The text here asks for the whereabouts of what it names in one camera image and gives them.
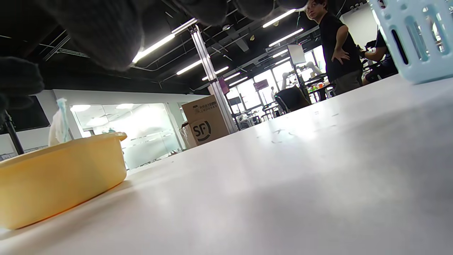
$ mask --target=fluorescent light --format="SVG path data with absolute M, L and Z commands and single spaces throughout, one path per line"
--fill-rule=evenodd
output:
M 276 42 L 271 43 L 271 44 L 269 45 L 269 47 L 272 47 L 272 46 L 276 45 L 277 43 L 282 42 L 282 41 L 288 39 L 289 37 L 291 37 L 291 36 L 293 36 L 293 35 L 296 35 L 296 34 L 302 32 L 303 30 L 304 30 L 303 28 L 302 28 L 302 29 L 299 29 L 299 30 L 297 30 L 296 32 L 293 32 L 293 33 L 291 33 L 291 34 L 289 34 L 289 35 L 283 37 L 282 39 L 280 39 L 280 40 L 278 40 L 278 41 L 276 41 Z
M 75 112 L 75 113 L 83 112 L 83 111 L 88 110 L 90 107 L 91 107 L 91 105 L 89 105 L 89 104 L 73 105 L 71 107 L 71 112 Z
M 167 37 L 165 37 L 164 39 L 160 40 L 159 42 L 153 44 L 151 47 L 147 48 L 146 50 L 144 51 L 141 51 L 139 52 L 134 60 L 132 61 L 134 64 L 137 63 L 140 59 L 142 59 L 142 57 L 150 54 L 151 52 L 155 51 L 157 48 L 159 48 L 160 46 L 166 44 L 167 42 L 169 42 L 171 39 L 173 39 L 175 37 L 175 35 L 177 35 L 178 33 L 180 32 L 183 32 L 185 29 L 187 29 L 189 26 L 197 23 L 198 20 L 196 18 L 193 18 L 189 21 L 187 21 L 186 23 L 182 24 L 181 26 L 179 26 L 177 29 L 173 30 L 171 32 L 170 35 L 167 35 Z
M 281 63 L 283 63 L 283 62 L 285 62 L 286 60 L 289 60 L 289 59 L 290 59 L 290 57 L 287 57 L 287 58 L 285 58 L 283 60 L 280 60 L 279 62 L 275 63 L 274 65 L 281 64 Z
M 230 68 L 230 67 L 229 67 L 229 66 L 226 66 L 226 67 L 224 67 L 224 68 L 222 68 L 222 69 L 216 71 L 216 74 L 220 74 L 221 72 L 224 72 L 224 71 L 228 70 L 228 68 Z
M 286 50 L 283 50 L 283 51 L 280 51 L 279 53 L 275 54 L 274 56 L 272 56 L 273 58 L 276 58 L 278 56 L 281 56 L 283 53 L 287 53 L 288 52 L 288 49 Z
M 286 13 L 284 13 L 284 14 L 278 16 L 277 18 L 275 18 L 275 19 L 269 21 L 268 23 L 264 24 L 264 25 L 263 25 L 263 28 L 272 25 L 273 23 L 275 23 L 275 22 L 281 20 L 282 18 L 284 18 L 284 17 L 290 15 L 291 13 L 293 13 L 293 12 L 295 12 L 295 11 L 296 11 L 296 9 L 292 9 L 292 10 L 287 11 Z
M 142 57 L 150 54 L 151 52 L 155 51 L 157 48 L 159 48 L 160 46 L 166 44 L 167 42 L 169 42 L 171 39 L 174 38 L 174 34 L 171 34 L 167 37 L 165 37 L 164 39 L 160 40 L 159 42 L 153 44 L 151 47 L 147 48 L 146 50 L 144 51 L 141 51 L 139 52 L 134 60 L 132 61 L 133 63 L 137 63 Z
M 191 25 L 197 23 L 198 20 L 196 18 L 193 18 L 191 20 L 189 20 L 188 22 L 180 25 L 177 29 L 171 31 L 172 34 L 178 34 L 180 32 L 183 32 L 185 29 L 187 29 L 188 27 L 190 27 Z
M 241 74 L 241 72 L 238 72 L 238 73 L 235 73 L 235 74 L 233 74 L 231 76 L 228 76 L 227 78 L 224 79 L 224 81 L 227 81 L 227 80 L 229 80 L 231 78 L 234 78 L 234 77 L 238 76 L 239 74 Z
M 247 80 L 247 79 L 248 79 L 248 77 L 244 77 L 244 78 L 242 78 L 242 79 L 240 79 L 240 80 L 238 80 L 238 81 L 235 81 L 235 82 L 233 82 L 233 83 L 230 84 L 230 87 L 233 86 L 233 85 L 238 84 L 239 82 L 241 82 L 241 81 L 243 81 L 243 80 Z
M 131 109 L 132 107 L 134 107 L 134 104 L 133 103 L 122 103 L 120 105 L 118 105 L 116 107 L 116 109 Z
M 102 126 L 104 124 L 107 124 L 109 120 L 106 117 L 103 118 L 92 118 L 87 125 L 88 126 Z
M 181 75 L 181 74 L 187 72 L 188 70 L 190 70 L 190 69 L 196 67 L 197 65 L 199 65 L 199 64 L 201 64 L 201 63 L 202 63 L 202 62 L 201 62 L 201 59 L 200 59 L 199 61 L 193 63 L 192 65 L 189 65 L 188 67 L 186 67 L 186 68 L 184 68 L 184 69 L 178 71 L 176 74 L 177 74 L 177 75 Z

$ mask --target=black t-shirt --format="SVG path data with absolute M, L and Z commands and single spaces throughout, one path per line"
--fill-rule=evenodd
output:
M 386 41 L 384 40 L 384 37 L 381 34 L 381 31 L 378 30 L 375 48 L 382 48 L 382 47 L 387 48 L 387 44 L 386 44 Z M 386 51 L 386 57 L 382 61 L 382 65 L 385 67 L 394 67 L 395 66 L 395 63 L 393 62 L 393 59 L 392 59 L 392 55 L 390 55 L 389 49 L 387 49 L 387 51 Z
M 356 44 L 351 34 L 348 34 L 343 50 L 349 53 L 350 60 L 343 59 L 343 64 L 335 59 L 332 62 L 333 52 L 337 44 L 338 29 L 344 26 L 343 22 L 335 15 L 327 13 L 319 24 L 321 31 L 321 40 L 323 41 L 324 60 L 326 61 L 326 73 L 329 80 L 334 80 L 363 68 Z

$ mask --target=cardboard box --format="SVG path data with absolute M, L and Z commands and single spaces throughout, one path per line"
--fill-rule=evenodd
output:
M 183 111 L 188 137 L 191 135 L 197 146 L 229 135 L 214 95 L 183 104 Z

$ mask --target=plastic bag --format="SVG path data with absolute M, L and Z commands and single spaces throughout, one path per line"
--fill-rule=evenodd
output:
M 66 99 L 57 100 L 58 111 L 53 116 L 49 132 L 49 146 L 57 145 L 71 140 L 69 136 L 69 125 L 66 116 Z

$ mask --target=light blue plastic basket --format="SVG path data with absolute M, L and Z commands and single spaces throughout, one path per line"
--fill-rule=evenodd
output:
M 384 0 L 384 9 L 378 0 L 369 1 L 405 79 L 424 83 L 453 77 L 453 0 Z

